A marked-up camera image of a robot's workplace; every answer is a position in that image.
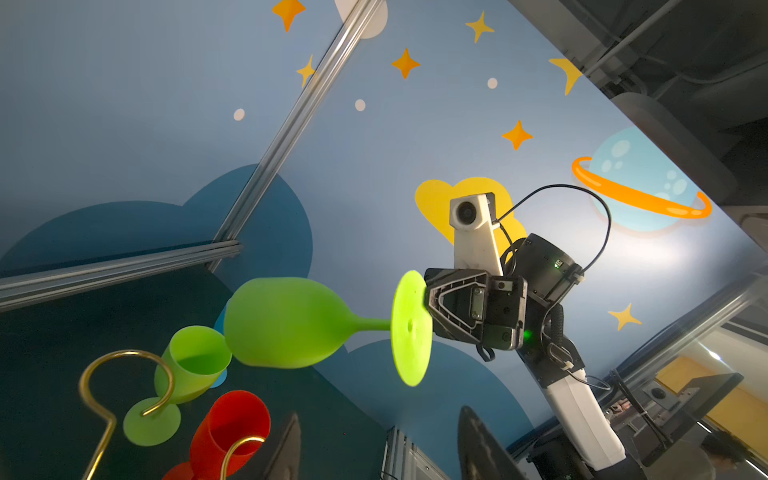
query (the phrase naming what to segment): wine glass stem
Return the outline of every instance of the wine glass stem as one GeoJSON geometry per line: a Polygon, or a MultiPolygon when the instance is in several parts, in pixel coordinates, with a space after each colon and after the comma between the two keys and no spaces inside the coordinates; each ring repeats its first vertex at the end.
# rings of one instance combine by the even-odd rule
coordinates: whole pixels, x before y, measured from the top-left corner
{"type": "Polygon", "coordinates": [[[358,332],[365,330],[389,330],[389,319],[372,319],[364,316],[357,317],[358,332]]]}

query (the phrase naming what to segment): camera lens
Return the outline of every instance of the camera lens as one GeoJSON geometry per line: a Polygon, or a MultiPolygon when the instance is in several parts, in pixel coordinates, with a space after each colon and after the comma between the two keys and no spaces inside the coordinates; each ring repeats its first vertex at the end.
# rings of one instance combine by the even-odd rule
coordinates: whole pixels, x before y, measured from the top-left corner
{"type": "Polygon", "coordinates": [[[475,209],[475,205],[472,205],[472,202],[462,202],[459,204],[456,214],[458,221],[464,225],[470,225],[477,218],[478,211],[475,209]]]}

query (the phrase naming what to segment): gold metal rod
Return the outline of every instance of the gold metal rod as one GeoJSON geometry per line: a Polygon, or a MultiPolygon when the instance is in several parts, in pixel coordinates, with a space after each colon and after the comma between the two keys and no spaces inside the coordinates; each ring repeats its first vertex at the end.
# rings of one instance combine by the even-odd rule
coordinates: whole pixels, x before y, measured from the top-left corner
{"type": "Polygon", "coordinates": [[[107,355],[100,356],[91,362],[91,364],[85,370],[83,370],[83,374],[80,376],[78,389],[80,390],[80,397],[83,399],[85,406],[93,410],[96,415],[99,415],[101,418],[106,420],[107,428],[104,430],[104,434],[101,436],[101,440],[96,446],[96,451],[91,457],[91,462],[88,464],[88,468],[85,470],[83,480],[91,480],[93,478],[94,473],[96,472],[96,468],[101,461],[101,457],[104,456],[104,451],[107,449],[107,445],[109,445],[109,441],[112,439],[114,428],[118,424],[118,419],[114,416],[114,413],[104,408],[99,402],[96,401],[96,399],[94,399],[93,395],[91,394],[91,387],[89,386],[91,375],[93,375],[93,372],[101,364],[109,362],[112,359],[120,358],[122,356],[137,356],[142,359],[152,360],[159,366],[163,367],[165,374],[168,375],[168,390],[165,392],[165,395],[163,395],[163,398],[161,398],[157,403],[142,411],[141,416],[144,417],[150,415],[152,412],[156,412],[158,409],[162,408],[166,403],[168,403],[170,396],[174,393],[174,373],[171,372],[168,364],[166,364],[162,358],[155,355],[154,353],[145,352],[143,350],[118,350],[117,352],[112,352],[108,353],[107,355]]]}
{"type": "Polygon", "coordinates": [[[234,455],[235,450],[237,450],[241,445],[248,443],[248,442],[262,442],[264,443],[264,439],[261,437],[244,437],[237,442],[233,443],[230,447],[229,452],[224,456],[224,461],[221,464],[221,475],[219,476],[219,480],[227,480],[227,467],[230,466],[230,458],[232,458],[232,455],[234,455]]]}

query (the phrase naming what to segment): yellow cloud shape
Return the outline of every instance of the yellow cloud shape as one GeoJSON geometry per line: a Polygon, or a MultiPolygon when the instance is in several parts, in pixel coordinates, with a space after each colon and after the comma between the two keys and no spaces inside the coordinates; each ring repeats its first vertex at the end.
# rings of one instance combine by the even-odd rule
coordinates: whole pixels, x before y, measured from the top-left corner
{"type": "MultiPolygon", "coordinates": [[[[501,216],[512,208],[512,198],[509,192],[496,180],[490,178],[473,177],[458,182],[454,187],[442,180],[427,180],[416,189],[416,206],[422,215],[432,224],[438,232],[453,244],[453,227],[449,223],[449,207],[452,198],[466,197],[468,195],[493,193],[496,196],[496,215],[501,216]]],[[[522,223],[515,219],[515,213],[509,214],[502,220],[504,228],[514,242],[518,238],[527,237],[522,223]]],[[[499,254],[509,247],[502,229],[494,231],[496,247],[499,254]]]]}

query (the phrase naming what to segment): yellow star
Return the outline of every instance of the yellow star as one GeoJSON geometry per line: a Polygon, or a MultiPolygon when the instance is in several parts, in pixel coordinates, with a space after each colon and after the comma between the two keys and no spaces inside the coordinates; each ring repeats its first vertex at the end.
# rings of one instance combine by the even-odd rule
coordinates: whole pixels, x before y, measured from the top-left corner
{"type": "Polygon", "coordinates": [[[638,325],[643,324],[640,320],[632,316],[631,308],[632,304],[630,303],[624,312],[608,312],[619,319],[619,329],[617,332],[621,331],[621,329],[624,328],[624,325],[627,325],[628,323],[636,323],[638,325]]]}
{"type": "Polygon", "coordinates": [[[306,67],[302,68],[301,70],[296,70],[296,73],[300,73],[302,77],[304,77],[304,81],[301,82],[301,88],[304,88],[306,86],[306,79],[309,78],[313,73],[315,73],[314,68],[312,68],[312,57],[314,55],[310,55],[310,61],[306,63],[306,67]]]}
{"type": "Polygon", "coordinates": [[[402,57],[398,58],[396,62],[392,63],[392,66],[400,69],[403,78],[408,78],[408,74],[411,70],[420,67],[421,64],[416,63],[413,58],[408,55],[408,49],[406,48],[406,52],[402,54],[402,57]]]}
{"type": "Polygon", "coordinates": [[[565,82],[565,94],[567,95],[571,93],[571,89],[576,85],[576,80],[583,75],[581,71],[567,58],[552,58],[549,63],[557,65],[563,69],[566,76],[568,76],[568,81],[565,82]]]}
{"type": "Polygon", "coordinates": [[[533,135],[523,130],[522,122],[518,121],[518,124],[515,125],[515,128],[503,134],[502,137],[512,142],[512,146],[515,147],[515,150],[517,150],[520,148],[520,145],[522,145],[524,141],[532,139],[533,135]]]}
{"type": "Polygon", "coordinates": [[[493,31],[493,28],[488,27],[485,24],[485,12],[480,14],[480,19],[476,22],[468,23],[468,27],[471,27],[475,31],[475,43],[480,39],[480,35],[487,31],[493,31]]]}
{"type": "Polygon", "coordinates": [[[293,18],[305,10],[306,8],[304,8],[304,5],[301,5],[299,0],[283,0],[272,8],[272,12],[283,19],[286,31],[290,30],[293,18]]]}

